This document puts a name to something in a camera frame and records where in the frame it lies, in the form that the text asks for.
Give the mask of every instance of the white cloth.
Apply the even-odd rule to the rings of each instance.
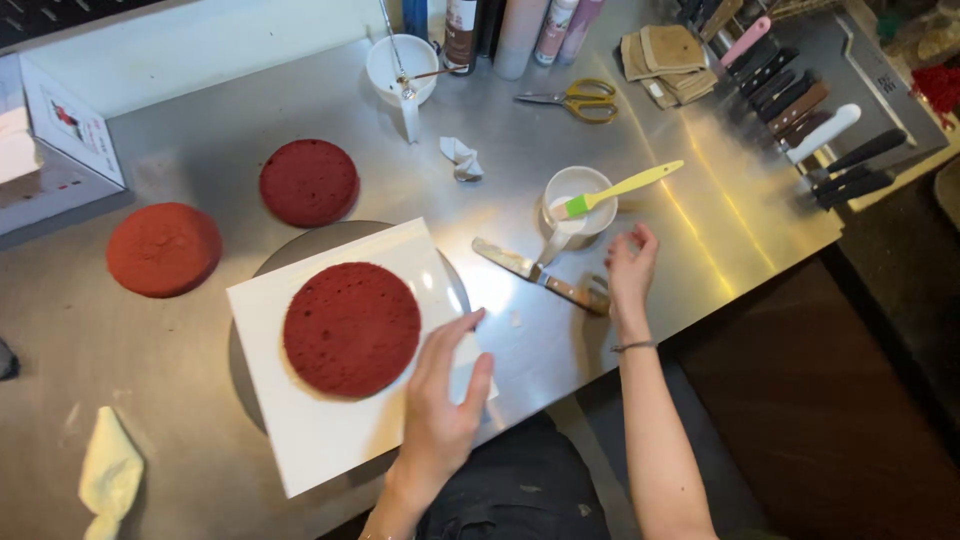
[[[470,149],[460,139],[454,136],[440,137],[440,151],[448,160],[456,165],[453,167],[453,178],[464,182],[483,174],[480,163],[477,161],[477,151]]]
[[[97,425],[86,447],[80,473],[80,500],[96,514],[84,540],[113,540],[120,520],[136,498],[143,475],[143,458],[108,406],[97,411]]]

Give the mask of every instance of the stainless steel countertop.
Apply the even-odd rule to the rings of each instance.
[[[538,199],[556,171],[587,165],[617,182],[686,161],[667,180],[621,197],[611,229],[551,267],[568,281],[602,273],[611,235],[647,222],[661,240],[650,295],[660,340],[836,240],[839,220],[812,205],[796,169],[730,88],[660,111],[641,85],[624,82],[613,54],[619,37],[660,20],[665,12],[656,5],[611,0],[571,67],[531,65],[508,83],[481,61],[469,77],[441,77],[421,108],[422,143],[413,146],[397,132],[399,111],[366,79],[367,41],[111,120],[136,204],[0,253],[0,335],[24,363],[18,380],[0,382],[0,536],[82,534],[91,516],[77,482],[101,405],[117,410],[146,460],[124,522],[130,536],[314,538],[372,504],[383,463],[286,500],[269,441],[231,382],[225,289],[302,233],[276,221],[256,189],[260,164],[287,141],[316,137],[343,147],[363,179],[349,219],[424,216],[470,303],[489,310],[478,339],[496,355],[500,396],[481,439],[616,365],[605,352],[607,320],[587,318],[470,249],[481,235],[535,257],[545,243]],[[617,87],[620,114],[611,124],[511,99],[585,76]],[[439,135],[479,151],[482,181],[453,180]],[[212,215],[225,254],[196,291],[149,300],[113,281],[103,253],[124,217],[163,201]]]

